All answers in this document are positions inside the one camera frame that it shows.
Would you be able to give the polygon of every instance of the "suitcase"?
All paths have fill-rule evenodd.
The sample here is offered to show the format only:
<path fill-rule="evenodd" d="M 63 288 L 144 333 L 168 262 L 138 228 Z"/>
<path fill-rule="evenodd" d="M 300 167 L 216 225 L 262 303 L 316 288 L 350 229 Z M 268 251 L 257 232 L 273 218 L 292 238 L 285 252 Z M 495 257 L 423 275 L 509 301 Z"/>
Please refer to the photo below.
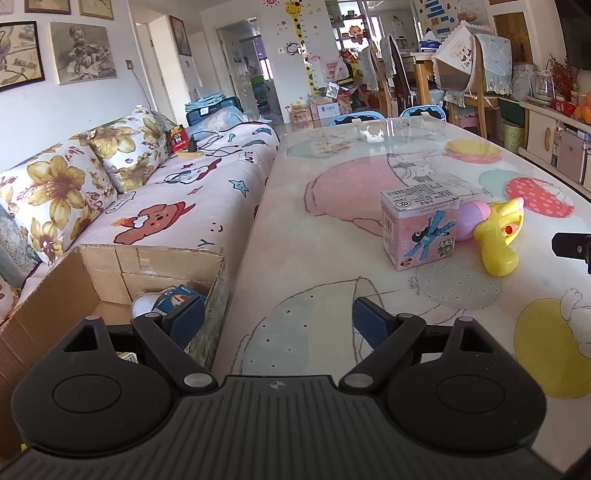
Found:
<path fill-rule="evenodd" d="M 240 104 L 240 100 L 238 97 L 228 97 L 224 98 L 221 102 L 212 105 L 212 106 L 204 106 L 202 108 L 197 108 L 196 110 L 192 110 L 187 113 L 187 122 L 189 122 L 189 126 L 192 127 L 193 125 L 200 124 L 205 120 L 208 116 L 212 116 L 215 112 L 221 110 L 222 108 L 226 108 L 228 106 L 235 106 L 238 108 L 242 113 L 244 110 L 242 109 L 242 105 Z"/>

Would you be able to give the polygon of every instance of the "electrical cord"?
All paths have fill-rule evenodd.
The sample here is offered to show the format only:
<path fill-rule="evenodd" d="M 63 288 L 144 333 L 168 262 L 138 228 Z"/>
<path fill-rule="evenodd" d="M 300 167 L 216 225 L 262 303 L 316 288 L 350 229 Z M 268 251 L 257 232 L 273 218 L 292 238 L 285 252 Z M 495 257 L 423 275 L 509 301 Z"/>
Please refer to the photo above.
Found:
<path fill-rule="evenodd" d="M 146 99 L 146 102 L 148 102 L 148 106 L 150 107 L 150 110 L 152 110 L 152 105 L 150 104 L 150 100 L 148 99 L 148 95 L 146 94 L 146 91 L 144 89 L 144 85 L 142 85 L 142 82 L 139 81 L 138 76 L 135 74 L 135 70 L 131 70 L 131 73 L 134 74 L 135 79 L 138 81 L 140 88 L 142 89 L 142 92 L 144 93 L 144 98 Z"/>

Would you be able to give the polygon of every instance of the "glass tabletop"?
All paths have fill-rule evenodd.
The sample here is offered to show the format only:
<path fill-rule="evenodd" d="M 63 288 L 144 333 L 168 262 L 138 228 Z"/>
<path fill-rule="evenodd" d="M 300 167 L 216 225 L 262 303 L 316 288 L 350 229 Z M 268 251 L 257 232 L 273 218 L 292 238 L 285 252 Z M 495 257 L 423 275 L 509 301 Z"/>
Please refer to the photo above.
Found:
<path fill-rule="evenodd" d="M 394 270 L 379 194 L 426 181 L 464 201 L 525 199 L 513 273 L 489 275 L 475 241 Z M 590 219 L 590 203 L 560 180 L 431 117 L 290 134 L 258 209 L 214 374 L 338 381 L 371 351 L 352 325 L 359 296 L 432 325 L 473 317 L 543 388 L 548 412 L 534 448 L 566 469 L 591 445 L 591 289 L 585 264 L 555 257 L 551 240 L 591 231 Z"/>

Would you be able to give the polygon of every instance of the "storage drawer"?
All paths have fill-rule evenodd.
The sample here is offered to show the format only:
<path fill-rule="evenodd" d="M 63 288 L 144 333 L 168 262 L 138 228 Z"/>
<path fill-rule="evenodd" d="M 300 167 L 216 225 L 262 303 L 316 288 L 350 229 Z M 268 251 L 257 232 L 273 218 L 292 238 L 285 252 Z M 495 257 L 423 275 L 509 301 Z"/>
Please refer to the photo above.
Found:
<path fill-rule="evenodd" d="M 566 130 L 560 133 L 560 148 L 556 168 L 568 178 L 581 183 L 585 171 L 586 148 L 584 140 Z"/>
<path fill-rule="evenodd" d="M 541 160 L 551 163 L 556 126 L 555 119 L 530 111 L 530 136 L 527 142 L 527 151 Z"/>

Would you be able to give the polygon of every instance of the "pink box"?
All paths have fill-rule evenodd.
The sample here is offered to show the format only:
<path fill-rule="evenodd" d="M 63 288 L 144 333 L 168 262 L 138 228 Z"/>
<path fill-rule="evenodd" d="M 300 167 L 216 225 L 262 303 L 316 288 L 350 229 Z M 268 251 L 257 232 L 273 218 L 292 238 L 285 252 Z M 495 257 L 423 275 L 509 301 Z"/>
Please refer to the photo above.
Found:
<path fill-rule="evenodd" d="M 459 198 L 447 187 L 425 182 L 382 192 L 384 250 L 396 270 L 452 254 Z"/>

